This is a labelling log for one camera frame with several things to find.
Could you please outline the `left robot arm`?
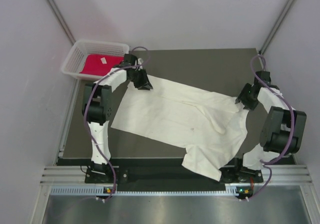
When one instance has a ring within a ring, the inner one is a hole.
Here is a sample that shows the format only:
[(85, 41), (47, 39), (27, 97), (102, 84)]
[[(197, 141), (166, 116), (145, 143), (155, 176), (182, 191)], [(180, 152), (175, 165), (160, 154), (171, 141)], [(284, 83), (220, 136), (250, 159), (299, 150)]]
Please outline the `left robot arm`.
[(96, 175), (104, 183), (116, 182), (116, 171), (110, 159), (108, 125), (112, 115), (112, 94), (123, 83), (130, 81), (138, 90), (152, 90), (143, 60), (133, 54), (124, 59), (99, 80), (86, 84), (82, 114), (92, 144), (92, 156), (87, 175)]

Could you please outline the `white t shirt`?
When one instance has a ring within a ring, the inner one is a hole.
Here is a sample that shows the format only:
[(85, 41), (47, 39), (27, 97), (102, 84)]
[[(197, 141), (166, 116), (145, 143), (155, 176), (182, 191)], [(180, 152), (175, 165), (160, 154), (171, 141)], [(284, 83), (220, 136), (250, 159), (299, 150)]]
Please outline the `white t shirt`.
[(153, 89), (129, 84), (112, 128), (186, 150), (184, 168), (220, 180), (247, 136), (248, 111), (234, 97), (150, 76)]

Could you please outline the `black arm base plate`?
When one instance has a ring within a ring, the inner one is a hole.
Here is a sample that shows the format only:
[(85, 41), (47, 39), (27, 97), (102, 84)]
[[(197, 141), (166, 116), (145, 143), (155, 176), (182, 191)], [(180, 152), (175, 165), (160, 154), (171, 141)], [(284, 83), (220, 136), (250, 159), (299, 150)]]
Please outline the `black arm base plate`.
[(138, 181), (168, 182), (173, 180), (181, 180), (186, 182), (206, 181), (214, 184), (250, 182), (262, 183), (263, 181), (262, 173), (260, 171), (249, 170), (245, 167), (224, 167), (221, 170), (221, 176), (217, 180), (194, 173), (182, 166), (120, 166), (115, 168), (115, 174), (117, 184), (136, 184)]

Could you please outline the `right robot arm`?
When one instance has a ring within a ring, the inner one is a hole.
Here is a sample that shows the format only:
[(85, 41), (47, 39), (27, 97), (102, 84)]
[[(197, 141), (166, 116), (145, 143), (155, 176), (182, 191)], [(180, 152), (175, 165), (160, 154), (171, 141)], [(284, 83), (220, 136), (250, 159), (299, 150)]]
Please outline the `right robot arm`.
[(272, 85), (270, 73), (262, 70), (254, 73), (253, 84), (245, 84), (236, 98), (244, 109), (253, 111), (262, 104), (267, 112), (258, 145), (235, 160), (233, 168), (222, 168), (222, 183), (261, 182), (263, 165), (278, 162), (281, 158), (299, 151), (307, 115), (284, 99), (278, 86)]

